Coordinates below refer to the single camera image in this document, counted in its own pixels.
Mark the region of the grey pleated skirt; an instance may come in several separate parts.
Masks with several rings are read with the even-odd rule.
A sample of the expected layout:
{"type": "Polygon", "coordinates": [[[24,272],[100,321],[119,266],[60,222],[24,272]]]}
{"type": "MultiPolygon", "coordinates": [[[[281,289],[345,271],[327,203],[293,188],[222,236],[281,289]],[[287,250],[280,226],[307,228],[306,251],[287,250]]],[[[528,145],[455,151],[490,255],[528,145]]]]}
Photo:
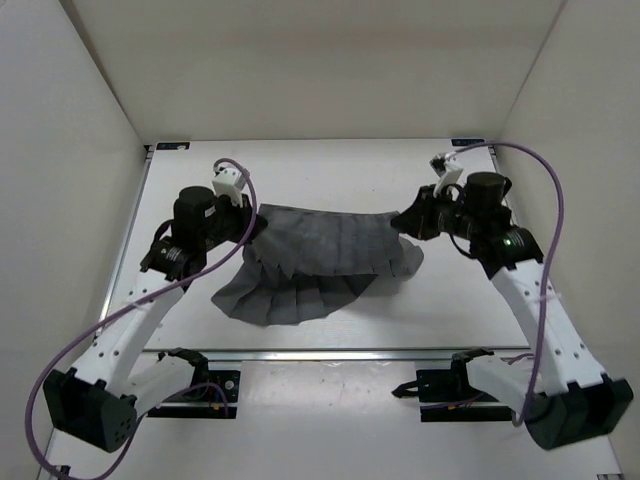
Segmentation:
{"type": "Polygon", "coordinates": [[[392,228],[396,215],[264,204],[265,229],[244,247],[239,270],[211,301],[248,324],[297,325],[350,305],[378,279],[407,280],[424,254],[392,228]]]}

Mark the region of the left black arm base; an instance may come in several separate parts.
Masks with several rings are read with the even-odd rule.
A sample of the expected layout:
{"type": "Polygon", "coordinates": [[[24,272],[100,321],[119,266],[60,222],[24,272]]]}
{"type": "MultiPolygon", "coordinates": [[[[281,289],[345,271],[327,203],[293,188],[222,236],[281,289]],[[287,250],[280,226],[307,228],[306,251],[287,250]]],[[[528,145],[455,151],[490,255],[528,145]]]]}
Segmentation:
{"type": "Polygon", "coordinates": [[[189,390],[174,393],[151,409],[150,418],[235,419],[238,411],[241,372],[238,369],[212,369],[203,354],[184,348],[163,351],[158,362],[165,358],[180,360],[193,368],[189,390]]]}

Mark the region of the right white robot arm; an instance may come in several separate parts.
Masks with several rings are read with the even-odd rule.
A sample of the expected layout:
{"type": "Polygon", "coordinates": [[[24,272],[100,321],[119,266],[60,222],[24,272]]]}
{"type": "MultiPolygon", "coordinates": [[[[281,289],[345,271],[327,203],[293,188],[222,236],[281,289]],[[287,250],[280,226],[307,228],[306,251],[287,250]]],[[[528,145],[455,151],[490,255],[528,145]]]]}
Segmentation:
{"type": "Polygon", "coordinates": [[[423,186],[391,225],[417,240],[446,234],[468,241],[467,256],[480,263],[511,309],[534,364],[526,372],[487,349],[459,352],[451,360],[449,391],[465,401],[480,392],[493,397],[550,451],[610,434],[634,394],[627,380],[609,376],[574,328],[548,280],[551,257],[513,223],[503,203],[510,187],[508,178],[490,172],[469,175],[463,186],[423,186]]]}

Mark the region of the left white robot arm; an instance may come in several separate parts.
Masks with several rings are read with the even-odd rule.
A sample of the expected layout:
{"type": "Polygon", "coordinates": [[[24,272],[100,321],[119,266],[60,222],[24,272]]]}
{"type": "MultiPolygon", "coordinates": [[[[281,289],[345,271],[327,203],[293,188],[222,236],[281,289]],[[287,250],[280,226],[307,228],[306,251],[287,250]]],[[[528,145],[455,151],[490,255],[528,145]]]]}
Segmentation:
{"type": "Polygon", "coordinates": [[[207,361],[194,350],[174,348],[143,372],[132,369],[164,317],[205,270],[208,252],[226,242],[241,246],[266,227],[254,201],[253,193],[239,187],[180,191],[172,219],[156,230],[140,263],[124,315],[105,326],[67,371],[46,375],[43,391],[56,429],[112,453],[166,399],[206,392],[207,361]]]}

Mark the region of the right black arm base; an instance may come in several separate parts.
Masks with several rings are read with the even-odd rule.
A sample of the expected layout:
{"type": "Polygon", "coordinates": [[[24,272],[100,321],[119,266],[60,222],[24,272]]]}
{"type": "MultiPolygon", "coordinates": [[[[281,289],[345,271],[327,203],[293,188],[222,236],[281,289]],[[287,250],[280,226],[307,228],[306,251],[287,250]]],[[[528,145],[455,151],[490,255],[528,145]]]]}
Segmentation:
{"type": "Polygon", "coordinates": [[[447,368],[417,368],[416,378],[397,386],[391,395],[417,398],[423,423],[510,422],[508,407],[469,384],[466,365],[482,357],[496,359],[492,350],[477,348],[454,353],[447,368]]]}

